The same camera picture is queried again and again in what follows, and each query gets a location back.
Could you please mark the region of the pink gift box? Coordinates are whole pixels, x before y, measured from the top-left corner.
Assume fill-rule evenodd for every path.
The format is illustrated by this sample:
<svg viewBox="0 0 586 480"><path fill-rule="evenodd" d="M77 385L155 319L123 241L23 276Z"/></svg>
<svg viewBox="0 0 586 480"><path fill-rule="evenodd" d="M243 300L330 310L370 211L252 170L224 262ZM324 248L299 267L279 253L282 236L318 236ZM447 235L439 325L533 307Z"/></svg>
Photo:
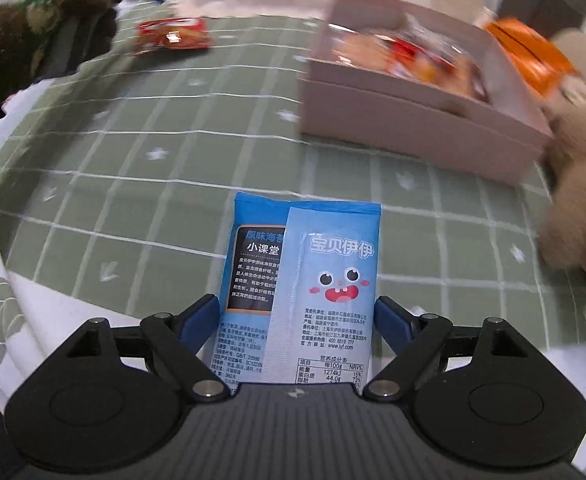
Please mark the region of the pink gift box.
<svg viewBox="0 0 586 480"><path fill-rule="evenodd" d="M389 28L408 12L468 52L488 102L331 58L330 28ZM532 92L485 30L403 0L332 0L299 80L299 128L516 185L553 139Z"/></svg>

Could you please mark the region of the green grid tablecloth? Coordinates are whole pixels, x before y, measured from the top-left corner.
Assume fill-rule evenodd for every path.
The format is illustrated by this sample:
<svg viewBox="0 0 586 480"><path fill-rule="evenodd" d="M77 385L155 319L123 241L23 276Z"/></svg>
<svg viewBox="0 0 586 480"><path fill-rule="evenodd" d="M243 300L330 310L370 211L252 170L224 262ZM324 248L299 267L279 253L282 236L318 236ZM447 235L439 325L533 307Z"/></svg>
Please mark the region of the green grid tablecloth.
<svg viewBox="0 0 586 480"><path fill-rule="evenodd" d="M372 148L303 136L297 80L317 25L211 23L213 49L113 50L54 81L0 149L8 268L142 318L217 292L238 192L382 207L378 291L471 325L506 318L541 348L586 343L586 278L537 258L550 188L517 188Z"/></svg>

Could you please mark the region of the orange snack bag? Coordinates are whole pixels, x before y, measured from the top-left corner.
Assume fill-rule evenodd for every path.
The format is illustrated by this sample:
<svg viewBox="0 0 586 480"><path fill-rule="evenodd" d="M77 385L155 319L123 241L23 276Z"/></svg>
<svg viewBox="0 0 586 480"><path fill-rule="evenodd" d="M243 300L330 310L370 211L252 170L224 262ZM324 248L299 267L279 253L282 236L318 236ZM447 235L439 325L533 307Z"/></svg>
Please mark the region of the orange snack bag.
<svg viewBox="0 0 586 480"><path fill-rule="evenodd" d="M540 96L554 90L565 76L578 75L559 48L517 18L500 18L483 29L497 40L529 88Z"/></svg>

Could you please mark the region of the blue seaweed snack packet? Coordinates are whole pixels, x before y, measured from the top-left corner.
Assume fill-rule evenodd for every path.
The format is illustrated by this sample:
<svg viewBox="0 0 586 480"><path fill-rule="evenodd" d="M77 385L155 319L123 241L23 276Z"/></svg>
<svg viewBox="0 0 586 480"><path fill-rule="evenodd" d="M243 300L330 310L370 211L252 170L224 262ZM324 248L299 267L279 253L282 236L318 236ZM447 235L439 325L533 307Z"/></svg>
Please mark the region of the blue seaweed snack packet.
<svg viewBox="0 0 586 480"><path fill-rule="evenodd" d="M372 351L381 207L239 192L212 370L249 382L363 388Z"/></svg>

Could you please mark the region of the brown teddy bear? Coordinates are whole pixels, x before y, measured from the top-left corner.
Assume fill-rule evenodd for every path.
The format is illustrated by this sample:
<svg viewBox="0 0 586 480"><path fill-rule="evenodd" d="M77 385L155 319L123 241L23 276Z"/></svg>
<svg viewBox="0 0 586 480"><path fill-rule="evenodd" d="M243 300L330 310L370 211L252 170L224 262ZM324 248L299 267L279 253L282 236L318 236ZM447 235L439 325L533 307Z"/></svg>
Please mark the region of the brown teddy bear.
<svg viewBox="0 0 586 480"><path fill-rule="evenodd" d="M553 269L586 272L586 106L566 108L551 122L547 162L554 174L552 206L538 236Z"/></svg>

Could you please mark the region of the round bread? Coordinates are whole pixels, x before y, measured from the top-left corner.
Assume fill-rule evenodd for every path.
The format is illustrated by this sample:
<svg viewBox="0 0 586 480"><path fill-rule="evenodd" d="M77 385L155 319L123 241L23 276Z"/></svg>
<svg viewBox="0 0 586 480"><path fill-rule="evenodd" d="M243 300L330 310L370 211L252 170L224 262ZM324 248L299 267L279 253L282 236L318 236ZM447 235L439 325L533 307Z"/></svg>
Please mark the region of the round bread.
<svg viewBox="0 0 586 480"><path fill-rule="evenodd" d="M337 62L347 66L387 72L393 64L389 47L377 37L350 32L333 39L333 55Z"/></svg>

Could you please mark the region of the red chicken leg packet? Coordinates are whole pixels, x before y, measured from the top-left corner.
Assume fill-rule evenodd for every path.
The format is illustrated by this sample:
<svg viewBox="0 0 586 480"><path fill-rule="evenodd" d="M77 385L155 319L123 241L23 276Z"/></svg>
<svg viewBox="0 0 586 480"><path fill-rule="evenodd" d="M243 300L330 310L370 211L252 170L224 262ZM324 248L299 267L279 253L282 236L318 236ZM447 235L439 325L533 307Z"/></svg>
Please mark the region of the red chicken leg packet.
<svg viewBox="0 0 586 480"><path fill-rule="evenodd" d="M160 18L137 26L134 52L206 50L212 45L203 18Z"/></svg>

